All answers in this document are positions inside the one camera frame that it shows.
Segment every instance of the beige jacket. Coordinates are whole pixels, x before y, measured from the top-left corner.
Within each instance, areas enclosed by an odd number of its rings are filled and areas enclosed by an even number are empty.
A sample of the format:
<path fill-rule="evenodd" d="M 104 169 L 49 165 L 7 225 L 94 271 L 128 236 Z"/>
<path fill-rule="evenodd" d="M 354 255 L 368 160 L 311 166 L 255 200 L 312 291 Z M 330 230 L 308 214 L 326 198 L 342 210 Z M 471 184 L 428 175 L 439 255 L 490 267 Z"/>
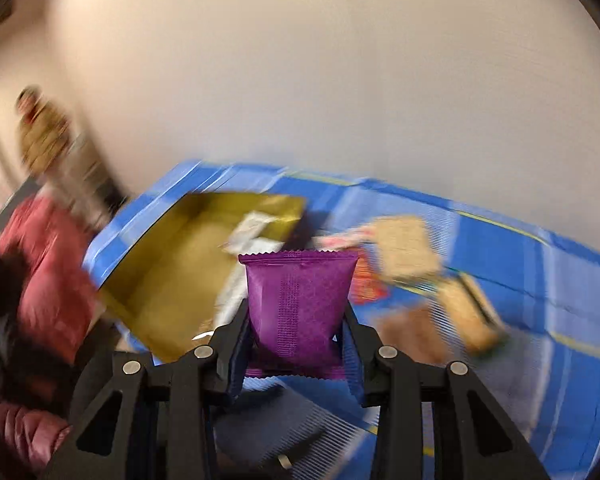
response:
<path fill-rule="evenodd" d="M 22 160 L 32 176 L 45 173 L 68 149 L 68 125 L 67 116 L 51 103 L 38 110 L 32 123 L 20 120 Z"/>

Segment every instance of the white paper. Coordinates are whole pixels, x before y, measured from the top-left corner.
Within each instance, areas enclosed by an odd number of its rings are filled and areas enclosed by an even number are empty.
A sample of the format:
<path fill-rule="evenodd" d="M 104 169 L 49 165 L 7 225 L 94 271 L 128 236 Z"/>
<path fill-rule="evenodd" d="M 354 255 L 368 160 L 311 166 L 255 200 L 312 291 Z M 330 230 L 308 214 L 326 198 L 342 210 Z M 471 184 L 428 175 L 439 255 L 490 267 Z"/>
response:
<path fill-rule="evenodd" d="M 264 228 L 276 219 L 259 211 L 247 213 L 234 231 L 229 235 L 222 248 L 229 254 L 244 254 L 251 241 L 257 237 Z"/>
<path fill-rule="evenodd" d="M 243 253 L 276 253 L 282 248 L 282 245 L 282 242 L 270 240 L 269 238 L 256 238 L 248 242 Z M 238 312 L 242 300 L 246 297 L 247 269 L 243 264 L 237 262 L 216 299 L 214 329 L 229 323 L 234 318 L 235 313 Z"/>

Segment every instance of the person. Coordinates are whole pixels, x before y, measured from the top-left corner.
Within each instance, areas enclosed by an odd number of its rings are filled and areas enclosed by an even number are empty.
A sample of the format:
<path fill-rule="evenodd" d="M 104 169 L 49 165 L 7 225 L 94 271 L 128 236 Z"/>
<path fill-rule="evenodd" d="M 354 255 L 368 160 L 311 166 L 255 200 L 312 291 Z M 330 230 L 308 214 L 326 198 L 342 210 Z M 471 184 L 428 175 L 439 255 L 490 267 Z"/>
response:
<path fill-rule="evenodd" d="M 74 370 L 20 330 L 18 307 L 26 261 L 16 248 L 0 257 L 0 396 L 28 408 L 62 414 Z"/>
<path fill-rule="evenodd" d="M 27 86 L 16 99 L 22 116 L 18 136 L 22 161 L 31 176 L 50 182 L 53 188 L 94 229 L 101 230 L 110 220 L 100 200 L 76 179 L 66 163 L 71 144 L 70 121 L 51 102 L 42 103 L 40 90 Z"/>
<path fill-rule="evenodd" d="M 98 290 L 82 268 L 91 239 L 83 222 L 40 195 L 23 200 L 0 234 L 0 257 L 16 274 L 24 272 L 19 327 L 70 365 L 86 363 L 83 345 L 102 325 Z"/>

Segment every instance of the cracker package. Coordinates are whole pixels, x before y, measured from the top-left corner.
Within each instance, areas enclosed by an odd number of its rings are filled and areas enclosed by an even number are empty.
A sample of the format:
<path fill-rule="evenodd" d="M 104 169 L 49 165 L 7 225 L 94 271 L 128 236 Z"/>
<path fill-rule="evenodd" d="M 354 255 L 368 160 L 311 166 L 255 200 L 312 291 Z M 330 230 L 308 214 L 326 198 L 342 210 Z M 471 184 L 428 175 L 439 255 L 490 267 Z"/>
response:
<path fill-rule="evenodd" d="M 425 221 L 418 216 L 388 216 L 374 221 L 382 278 L 409 285 L 432 278 L 442 259 L 429 243 Z"/>
<path fill-rule="evenodd" d="M 460 273 L 438 285 L 438 302 L 469 354 L 491 350 L 505 335 L 505 326 L 478 283 Z"/>

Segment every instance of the food package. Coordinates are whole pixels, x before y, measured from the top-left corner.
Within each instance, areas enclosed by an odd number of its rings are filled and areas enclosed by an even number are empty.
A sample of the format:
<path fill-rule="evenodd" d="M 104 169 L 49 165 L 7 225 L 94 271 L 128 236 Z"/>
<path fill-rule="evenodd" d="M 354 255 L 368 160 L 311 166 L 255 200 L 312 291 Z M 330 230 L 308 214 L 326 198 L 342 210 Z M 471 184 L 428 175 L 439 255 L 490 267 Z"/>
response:
<path fill-rule="evenodd" d="M 452 360 L 449 346 L 433 321 L 428 301 L 401 307 L 376 321 L 382 344 L 393 346 L 416 362 L 446 365 Z"/>
<path fill-rule="evenodd" d="M 374 221 L 382 278 L 409 285 L 432 278 L 442 259 L 430 246 L 425 221 L 418 216 L 388 216 Z"/>
<path fill-rule="evenodd" d="M 272 217 L 257 237 L 286 243 L 303 211 L 304 199 L 297 196 L 186 193 L 116 264 L 101 298 L 158 359 L 173 362 L 208 342 L 218 295 L 237 265 L 223 245 L 245 216 Z"/>
<path fill-rule="evenodd" d="M 365 304 L 383 300 L 389 295 L 387 286 L 380 280 L 367 252 L 363 248 L 355 248 L 358 252 L 358 264 L 353 272 L 349 299 L 354 304 Z"/>
<path fill-rule="evenodd" d="M 461 272 L 457 278 L 440 283 L 438 303 L 445 309 L 469 354 L 491 350 L 506 333 L 493 305 L 468 274 Z"/>
<path fill-rule="evenodd" d="M 343 378 L 342 356 L 333 337 L 342 326 L 358 254 L 283 251 L 241 254 L 239 261 L 247 268 L 256 346 L 253 371 L 247 375 L 277 370 Z"/>

